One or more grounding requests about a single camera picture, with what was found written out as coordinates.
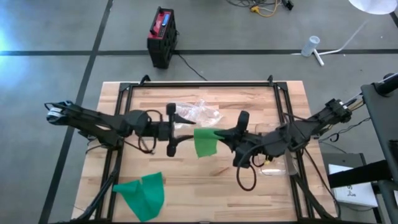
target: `wooden table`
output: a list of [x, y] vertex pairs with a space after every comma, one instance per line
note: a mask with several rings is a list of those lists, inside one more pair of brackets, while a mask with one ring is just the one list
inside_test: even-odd
[[[310, 116], [303, 83], [287, 82], [294, 114]], [[119, 82], [105, 82], [97, 110], [114, 114], [118, 96]], [[254, 132], [257, 124], [272, 131], [279, 125], [275, 96], [272, 88], [267, 87], [196, 87], [196, 88], [143, 88], [134, 90], [131, 110], [159, 110], [165, 115], [165, 106], [169, 102], [194, 103], [203, 98], [211, 108], [218, 109], [224, 117], [217, 128], [235, 127], [241, 110], [250, 113], [248, 130]], [[178, 130], [190, 134], [192, 130]], [[126, 139], [136, 144], [137, 137]], [[218, 143], [217, 154], [211, 157], [197, 158], [193, 141], [178, 145], [175, 157], [166, 156], [167, 142], [158, 142], [155, 155], [147, 155], [130, 146], [125, 146], [119, 183], [137, 180], [143, 175], [162, 172], [165, 184], [165, 202], [160, 215], [153, 222], [269, 222], [294, 221], [296, 214], [290, 189], [290, 180], [286, 175], [265, 176], [257, 173], [257, 186], [251, 192], [242, 190], [236, 182], [236, 168], [232, 166], [234, 154], [222, 143]], [[327, 181], [317, 141], [310, 141], [309, 153], [318, 164], [323, 178]], [[99, 148], [90, 151], [85, 159], [83, 172], [76, 197], [73, 218], [86, 208], [100, 189], [106, 150]], [[303, 157], [310, 190], [326, 208], [335, 214], [332, 198], [321, 183], [307, 156]], [[252, 171], [241, 169], [243, 184], [252, 184]], [[301, 205], [307, 214], [301, 195]], [[110, 193], [104, 203], [104, 211]], [[114, 208], [114, 222], [138, 222], [135, 214], [118, 194]]]

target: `concrete floor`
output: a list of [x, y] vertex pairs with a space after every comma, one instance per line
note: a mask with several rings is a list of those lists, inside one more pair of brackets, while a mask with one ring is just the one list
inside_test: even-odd
[[[398, 28], [390, 15], [369, 16], [348, 1], [294, 0], [261, 18], [222, 0], [114, 0], [99, 50], [145, 50], [157, 6], [175, 10], [180, 50], [293, 49], [308, 36], [321, 38], [320, 49], [338, 48], [367, 18], [369, 24], [348, 49], [398, 49]], [[66, 128], [45, 120], [44, 102], [75, 100], [90, 53], [71, 56], [7, 56], [15, 51], [91, 50], [107, 0], [0, 1], [0, 223], [37, 223]], [[316, 112], [331, 98], [347, 100], [364, 83], [398, 70], [396, 54], [327, 55], [324, 67], [314, 58], [291, 55], [184, 55], [209, 80], [303, 80]], [[95, 59], [83, 106], [96, 108], [105, 81], [199, 80], [178, 57], [168, 70], [153, 68], [142, 56], [91, 56]], [[356, 111], [349, 124], [367, 117]], [[83, 166], [86, 141], [74, 135], [50, 217], [70, 218]], [[371, 123], [340, 137], [342, 149], [363, 152], [367, 162], [383, 159]], [[322, 145], [323, 152], [334, 152]], [[370, 213], [343, 210], [345, 220], [365, 221]]]

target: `clear plastic bag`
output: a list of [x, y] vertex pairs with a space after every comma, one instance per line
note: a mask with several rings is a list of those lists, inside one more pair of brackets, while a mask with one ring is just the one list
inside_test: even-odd
[[[174, 102], [176, 113], [181, 117], [196, 122], [199, 127], [212, 127], [220, 121], [223, 115], [218, 110], [206, 107], [206, 101], [198, 100], [194, 105], [190, 103]], [[191, 127], [190, 124], [175, 124], [175, 129]]]

